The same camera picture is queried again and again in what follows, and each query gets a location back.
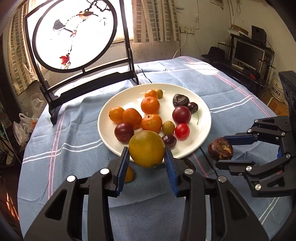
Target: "monitor screen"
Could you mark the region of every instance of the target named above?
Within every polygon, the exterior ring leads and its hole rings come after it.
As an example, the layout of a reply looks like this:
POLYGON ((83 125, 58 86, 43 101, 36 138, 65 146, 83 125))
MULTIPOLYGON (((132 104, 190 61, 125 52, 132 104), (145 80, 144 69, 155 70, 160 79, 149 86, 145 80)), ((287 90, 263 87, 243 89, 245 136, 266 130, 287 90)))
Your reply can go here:
POLYGON ((263 59, 264 50, 259 49, 253 45, 237 41, 235 47, 234 58, 246 66, 260 71, 261 62, 259 59, 263 59))

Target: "cherry tomato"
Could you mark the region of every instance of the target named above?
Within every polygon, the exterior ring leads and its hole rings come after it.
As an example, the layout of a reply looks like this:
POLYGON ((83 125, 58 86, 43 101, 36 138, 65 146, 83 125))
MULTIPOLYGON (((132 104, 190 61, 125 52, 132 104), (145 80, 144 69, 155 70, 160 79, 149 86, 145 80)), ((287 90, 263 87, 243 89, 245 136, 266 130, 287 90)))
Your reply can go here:
POLYGON ((175 134, 180 140, 185 140, 189 136, 189 133, 190 129, 187 124, 182 123, 175 128, 175 134))

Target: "yellow-green orange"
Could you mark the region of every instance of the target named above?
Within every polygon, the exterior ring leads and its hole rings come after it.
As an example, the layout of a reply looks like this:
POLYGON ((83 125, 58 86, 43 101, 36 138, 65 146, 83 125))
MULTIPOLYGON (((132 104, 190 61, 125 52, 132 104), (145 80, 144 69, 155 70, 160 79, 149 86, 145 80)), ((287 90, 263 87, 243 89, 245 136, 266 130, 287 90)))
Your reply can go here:
POLYGON ((162 138, 153 131, 139 131, 132 136, 128 149, 136 164, 150 168, 159 165, 165 154, 162 138))

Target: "white plate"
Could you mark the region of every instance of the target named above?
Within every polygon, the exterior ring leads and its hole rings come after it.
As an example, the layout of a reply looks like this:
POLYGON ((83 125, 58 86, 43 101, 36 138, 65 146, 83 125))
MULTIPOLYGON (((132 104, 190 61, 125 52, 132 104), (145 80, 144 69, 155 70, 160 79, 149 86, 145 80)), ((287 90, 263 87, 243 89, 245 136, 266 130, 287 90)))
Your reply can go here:
POLYGON ((116 124, 109 119, 109 111, 116 106, 120 106, 125 110, 128 108, 134 108, 142 117, 144 117, 145 114, 141 110, 141 102, 144 99, 144 93, 150 89, 161 89, 163 91, 163 98, 159 99, 159 115, 163 122, 174 122, 172 113, 175 109, 173 106, 173 97, 175 94, 185 95, 189 98, 190 102, 198 104, 198 114, 200 117, 199 124, 197 125, 197 114, 193 114, 191 121, 189 122, 190 135, 184 141, 177 139, 176 146, 171 150, 175 158, 183 158, 191 154, 202 145, 210 132, 212 123, 210 110, 206 103, 197 94, 184 87, 172 84, 156 83, 137 85, 119 92, 108 100, 103 106, 98 118, 98 131, 103 143, 113 153, 118 156, 121 155, 123 148, 128 145, 124 145, 116 139, 114 135, 116 124))

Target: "speaker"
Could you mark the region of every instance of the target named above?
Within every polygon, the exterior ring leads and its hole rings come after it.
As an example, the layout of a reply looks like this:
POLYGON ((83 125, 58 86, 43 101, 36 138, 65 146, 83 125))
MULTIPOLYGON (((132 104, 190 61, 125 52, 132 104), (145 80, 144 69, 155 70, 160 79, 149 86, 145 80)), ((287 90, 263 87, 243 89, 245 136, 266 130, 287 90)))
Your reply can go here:
POLYGON ((252 40, 266 46, 265 30, 252 25, 252 40))

